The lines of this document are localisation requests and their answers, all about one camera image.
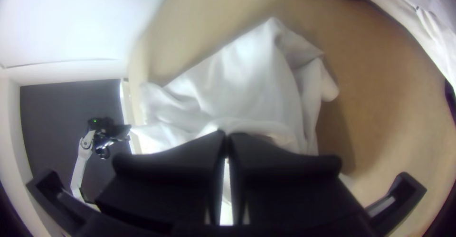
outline beige fabric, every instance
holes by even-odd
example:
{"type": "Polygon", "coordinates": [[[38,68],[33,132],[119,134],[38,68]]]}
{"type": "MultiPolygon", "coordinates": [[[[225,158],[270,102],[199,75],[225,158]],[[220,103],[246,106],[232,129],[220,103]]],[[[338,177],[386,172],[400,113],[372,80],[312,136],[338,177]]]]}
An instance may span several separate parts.
{"type": "Polygon", "coordinates": [[[275,16],[325,52],[340,96],[323,104],[320,153],[343,158],[354,195],[369,205],[407,171],[428,192],[393,236],[421,235],[456,178],[456,128],[444,78],[410,34],[352,0],[166,0],[129,67],[134,116],[138,85],[165,84],[240,34],[275,16]]]}

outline white towel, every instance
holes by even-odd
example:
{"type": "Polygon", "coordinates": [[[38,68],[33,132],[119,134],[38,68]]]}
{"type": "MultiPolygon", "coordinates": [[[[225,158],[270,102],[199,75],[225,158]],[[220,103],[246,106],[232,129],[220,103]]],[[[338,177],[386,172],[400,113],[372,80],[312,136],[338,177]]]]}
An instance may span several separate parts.
{"type": "Polygon", "coordinates": [[[266,137],[290,152],[317,155],[321,101],[339,89],[323,52],[269,19],[164,87],[142,85],[149,138],[143,153],[164,151],[216,130],[266,137]]]}

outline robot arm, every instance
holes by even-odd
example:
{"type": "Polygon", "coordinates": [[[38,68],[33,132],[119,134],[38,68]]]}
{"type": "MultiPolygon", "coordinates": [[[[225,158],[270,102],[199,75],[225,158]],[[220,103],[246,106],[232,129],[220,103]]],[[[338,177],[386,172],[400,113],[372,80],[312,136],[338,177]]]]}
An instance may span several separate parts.
{"type": "Polygon", "coordinates": [[[87,203],[80,188],[87,161],[93,151],[103,160],[109,158],[111,153],[108,146],[129,141],[130,128],[131,125],[114,125],[111,118],[93,118],[88,121],[87,133],[79,140],[78,156],[70,183],[71,192],[76,199],[87,203]]]}

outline white wall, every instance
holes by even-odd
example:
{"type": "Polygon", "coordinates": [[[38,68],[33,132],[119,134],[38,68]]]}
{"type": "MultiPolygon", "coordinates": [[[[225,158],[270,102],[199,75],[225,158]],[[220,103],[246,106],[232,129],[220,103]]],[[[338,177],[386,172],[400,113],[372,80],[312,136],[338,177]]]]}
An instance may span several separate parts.
{"type": "Polygon", "coordinates": [[[22,85],[124,77],[133,45],[163,1],[0,0],[0,64],[109,59],[37,65],[33,77],[32,66],[8,69],[22,85]]]}

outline dark gray wall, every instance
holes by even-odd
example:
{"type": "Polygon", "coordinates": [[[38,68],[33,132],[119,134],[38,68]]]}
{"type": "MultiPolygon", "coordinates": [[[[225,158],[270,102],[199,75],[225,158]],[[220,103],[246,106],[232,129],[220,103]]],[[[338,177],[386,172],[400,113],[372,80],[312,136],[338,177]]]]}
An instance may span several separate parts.
{"type": "MultiPolygon", "coordinates": [[[[83,81],[20,88],[22,133],[32,174],[55,170],[70,191],[79,139],[87,120],[111,117],[123,123],[119,96],[120,80],[83,81]]],[[[111,159],[119,152],[130,152],[128,143],[110,146],[111,158],[95,154],[87,162],[82,191],[94,200],[114,176],[111,159]]]]}

